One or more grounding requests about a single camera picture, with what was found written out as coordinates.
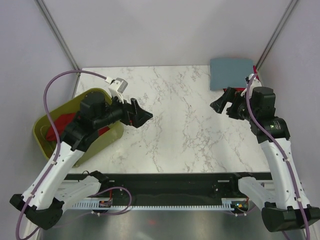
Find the blue-grey t-shirt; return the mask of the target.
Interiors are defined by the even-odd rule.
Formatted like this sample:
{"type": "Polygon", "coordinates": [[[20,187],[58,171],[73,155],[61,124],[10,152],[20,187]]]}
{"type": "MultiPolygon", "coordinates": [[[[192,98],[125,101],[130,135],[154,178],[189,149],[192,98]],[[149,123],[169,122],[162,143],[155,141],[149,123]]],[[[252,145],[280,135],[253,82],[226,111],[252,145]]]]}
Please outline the blue-grey t-shirt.
{"type": "Polygon", "coordinates": [[[250,58],[218,57],[210,60],[210,90],[245,89],[246,77],[254,72],[250,58]]]}

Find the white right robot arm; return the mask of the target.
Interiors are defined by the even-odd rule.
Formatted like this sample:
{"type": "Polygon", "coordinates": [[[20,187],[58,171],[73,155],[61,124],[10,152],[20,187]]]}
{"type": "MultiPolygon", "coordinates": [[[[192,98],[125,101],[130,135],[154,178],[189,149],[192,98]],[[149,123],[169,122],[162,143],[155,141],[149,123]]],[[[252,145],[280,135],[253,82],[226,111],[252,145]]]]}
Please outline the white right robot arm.
{"type": "Polygon", "coordinates": [[[227,103],[226,114],[236,120],[247,120],[251,132],[267,159],[274,185],[269,192],[253,177],[246,176],[229,184],[235,197],[245,194],[261,210],[262,221],[270,232],[305,229],[320,219],[319,207],[311,206],[295,168],[290,133],[284,119],[275,115],[276,95],[269,87],[255,87],[247,106],[245,96],[227,88],[210,104],[220,114],[227,103]]]}

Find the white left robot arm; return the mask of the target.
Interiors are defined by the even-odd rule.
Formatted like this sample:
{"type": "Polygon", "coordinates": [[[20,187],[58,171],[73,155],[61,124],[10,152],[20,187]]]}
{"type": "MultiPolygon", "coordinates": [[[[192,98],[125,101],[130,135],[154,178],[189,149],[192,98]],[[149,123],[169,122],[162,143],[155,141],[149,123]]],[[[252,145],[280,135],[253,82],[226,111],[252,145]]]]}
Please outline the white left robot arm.
{"type": "Polygon", "coordinates": [[[142,109],[135,98],[130,102],[113,97],[107,103],[100,91],[88,93],[79,104],[79,111],[65,127],[50,160],[33,184],[22,194],[14,194],[10,203],[38,227],[48,230],[63,213],[82,199],[110,191],[108,177],[93,171],[82,181],[59,191],[58,188],[74,164],[99,138],[99,131],[116,122],[139,128],[153,117],[142,109]]]}

